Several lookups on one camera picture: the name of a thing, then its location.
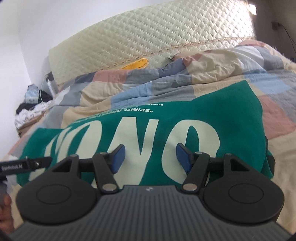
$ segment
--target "green fabric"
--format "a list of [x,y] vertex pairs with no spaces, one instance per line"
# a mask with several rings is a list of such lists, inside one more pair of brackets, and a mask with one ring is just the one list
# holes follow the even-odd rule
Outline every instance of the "green fabric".
[[[120,186],[178,185],[186,174],[176,159],[177,143],[212,157],[233,153],[272,177],[266,159],[262,107],[246,81],[190,102],[163,102],[104,112],[80,119],[65,130],[38,129],[22,157],[50,154],[55,164],[70,154],[90,158],[124,144],[126,159],[115,175]],[[29,175],[32,179],[36,174],[19,174],[18,183],[27,183]],[[83,175],[83,179],[92,182],[93,174]]]

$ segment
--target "gray ribbed panel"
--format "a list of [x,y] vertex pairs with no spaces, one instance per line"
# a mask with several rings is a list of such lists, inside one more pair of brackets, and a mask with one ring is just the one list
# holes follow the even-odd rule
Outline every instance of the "gray ribbed panel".
[[283,241],[289,233],[271,222],[257,227],[234,226],[209,214],[197,196],[174,186],[125,186],[103,196],[82,219],[57,227],[25,223],[15,241]]

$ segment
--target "white cloth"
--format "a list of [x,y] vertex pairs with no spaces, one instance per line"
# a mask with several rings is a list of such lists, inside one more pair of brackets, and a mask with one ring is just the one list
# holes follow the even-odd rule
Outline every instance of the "white cloth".
[[19,129],[24,124],[32,120],[34,117],[41,115],[44,111],[48,109],[51,100],[48,102],[41,102],[35,105],[33,110],[22,109],[21,112],[15,116],[15,127]]

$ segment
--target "diamond quilted pattern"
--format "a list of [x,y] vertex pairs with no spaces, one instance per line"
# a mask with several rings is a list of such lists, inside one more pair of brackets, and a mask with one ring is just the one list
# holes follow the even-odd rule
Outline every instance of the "diamond quilted pattern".
[[182,51],[236,46],[254,38],[242,0],[181,0],[135,9],[96,23],[49,51],[57,84],[146,57],[161,67]]

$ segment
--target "finger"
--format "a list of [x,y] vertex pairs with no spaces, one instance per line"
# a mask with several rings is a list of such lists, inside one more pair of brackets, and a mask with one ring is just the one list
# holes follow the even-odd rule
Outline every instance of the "finger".
[[8,194],[6,194],[4,196],[4,205],[5,206],[10,206],[11,205],[11,202],[12,202],[11,197]]
[[12,219],[11,206],[2,207],[2,212],[0,213],[0,220],[6,221]]
[[0,229],[6,234],[12,233],[14,231],[13,219],[0,222]]

